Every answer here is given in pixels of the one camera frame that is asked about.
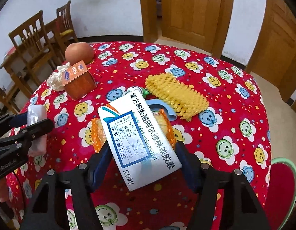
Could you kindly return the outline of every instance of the packaged bread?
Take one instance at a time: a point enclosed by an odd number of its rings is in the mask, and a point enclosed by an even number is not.
[[[154,118],[158,122],[162,132],[166,136],[172,148],[175,149],[176,139],[164,109],[161,109],[158,114],[154,114]],[[92,119],[92,140],[95,152],[98,153],[107,140],[101,120],[99,118]]]

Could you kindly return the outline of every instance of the silver screw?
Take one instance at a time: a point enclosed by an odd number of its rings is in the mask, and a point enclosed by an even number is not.
[[[84,169],[87,168],[87,164],[85,164],[85,163],[81,163],[81,164],[78,166],[78,168],[79,168],[80,170],[84,170]]]
[[[234,170],[234,173],[236,173],[237,175],[241,175],[241,174],[242,174],[242,171],[239,170],[239,169],[235,169],[235,170]]]
[[[53,175],[54,173],[55,173],[54,170],[48,170],[48,172],[47,172],[48,175]]]
[[[207,163],[201,164],[201,168],[203,168],[204,170],[207,170],[209,167],[210,167],[210,165],[208,165]]]

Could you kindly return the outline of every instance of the door panel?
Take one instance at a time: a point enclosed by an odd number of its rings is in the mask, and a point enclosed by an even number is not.
[[[162,34],[211,52],[221,0],[162,0]]]
[[[296,19],[283,0],[267,0],[257,45],[252,71],[280,89],[296,55]]]

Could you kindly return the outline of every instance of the floral tablecloth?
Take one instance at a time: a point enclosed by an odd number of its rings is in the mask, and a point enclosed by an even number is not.
[[[98,107],[121,97],[129,87],[144,87],[148,75],[164,72],[172,73],[210,102],[209,108],[190,122],[180,118],[171,122],[176,138],[217,170],[241,169],[264,206],[271,164],[270,132],[262,96],[251,75],[227,62],[175,47],[137,42],[92,47],[95,58],[88,69],[97,83],[94,91],[74,101],[66,92],[55,92],[44,82],[22,110],[30,104],[44,104],[55,129],[48,135],[47,153],[29,158],[16,170],[21,184],[13,174],[7,177],[9,199],[20,221],[24,215],[21,189],[28,204],[49,169],[73,169],[94,153],[91,120],[98,117]],[[66,190],[68,217],[71,229],[78,229],[71,193]],[[222,196],[219,190],[213,229],[218,229],[220,223]],[[170,225],[170,229],[185,230],[196,199],[181,170],[129,192],[115,161],[100,189],[92,194],[106,230],[159,230]]]

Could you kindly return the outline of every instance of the orange cardboard box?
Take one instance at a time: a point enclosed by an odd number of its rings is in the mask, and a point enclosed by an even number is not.
[[[73,100],[80,99],[96,88],[96,82],[84,61],[80,61],[64,71],[62,82],[65,91]]]

